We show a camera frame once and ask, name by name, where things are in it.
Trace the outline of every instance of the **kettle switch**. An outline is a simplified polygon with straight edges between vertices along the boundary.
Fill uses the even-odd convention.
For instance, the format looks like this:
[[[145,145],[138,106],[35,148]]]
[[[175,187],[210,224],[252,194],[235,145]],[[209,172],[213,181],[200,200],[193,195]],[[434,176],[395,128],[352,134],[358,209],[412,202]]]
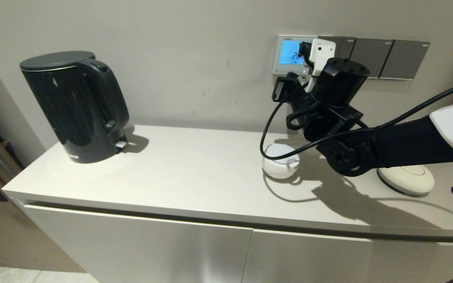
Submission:
[[[102,62],[92,62],[92,65],[96,66],[97,68],[99,68],[99,70],[103,71],[103,72],[107,72],[108,71],[108,66],[106,66],[106,64],[102,63]]]
[[[124,148],[127,145],[126,141],[119,140],[115,143],[115,147],[118,147],[120,149]]]

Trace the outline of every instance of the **thermostat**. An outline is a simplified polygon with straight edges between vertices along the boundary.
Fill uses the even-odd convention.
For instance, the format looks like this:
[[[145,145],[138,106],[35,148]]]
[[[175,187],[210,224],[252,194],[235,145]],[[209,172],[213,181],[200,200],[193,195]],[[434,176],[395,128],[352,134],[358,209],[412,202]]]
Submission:
[[[307,75],[309,68],[304,67],[304,58],[298,58],[300,42],[312,42],[316,36],[290,36],[279,35],[277,39],[277,48],[275,50],[274,75],[286,75],[288,72],[294,72],[298,75]]]

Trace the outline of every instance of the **cabinet drawer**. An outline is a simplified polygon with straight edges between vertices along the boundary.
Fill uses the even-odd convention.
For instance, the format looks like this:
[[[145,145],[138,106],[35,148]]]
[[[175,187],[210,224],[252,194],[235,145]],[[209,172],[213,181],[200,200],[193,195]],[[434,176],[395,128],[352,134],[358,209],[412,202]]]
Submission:
[[[25,206],[101,283],[240,283],[253,229]]]
[[[453,243],[255,230],[243,283],[435,283],[453,278]]]

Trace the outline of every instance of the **wall switch panel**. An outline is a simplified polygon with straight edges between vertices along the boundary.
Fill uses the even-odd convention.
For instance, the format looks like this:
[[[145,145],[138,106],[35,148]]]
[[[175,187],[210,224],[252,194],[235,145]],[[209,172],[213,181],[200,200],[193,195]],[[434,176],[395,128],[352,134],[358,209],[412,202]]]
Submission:
[[[356,39],[354,37],[341,37],[341,36],[320,36],[319,38],[333,41],[337,46],[335,49],[335,57],[349,59],[354,47]]]
[[[392,47],[392,40],[356,39],[350,59],[370,70],[371,78],[378,78]]]
[[[342,45],[340,45],[340,50],[338,51],[337,57],[349,59],[354,48],[354,43],[356,43],[356,38],[354,37],[342,37]]]
[[[428,48],[429,42],[395,40],[381,79],[414,79]]]
[[[286,75],[288,72],[294,72],[297,75],[307,75],[309,68],[304,66],[304,58],[298,57],[300,42],[312,43],[313,39],[316,38],[316,36],[279,35],[272,73],[274,75]]]

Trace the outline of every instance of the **white countertop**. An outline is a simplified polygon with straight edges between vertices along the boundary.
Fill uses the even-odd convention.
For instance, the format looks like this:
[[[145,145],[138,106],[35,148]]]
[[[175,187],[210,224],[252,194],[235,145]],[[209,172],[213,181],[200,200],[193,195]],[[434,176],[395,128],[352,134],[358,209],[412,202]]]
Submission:
[[[315,150],[300,154],[293,183],[264,176],[261,133],[173,127],[126,129],[129,144],[110,159],[78,164],[61,144],[4,187],[27,202],[334,231],[453,237],[453,163],[427,167],[435,188],[408,197],[370,170],[349,178]],[[305,143],[268,134],[266,145]]]

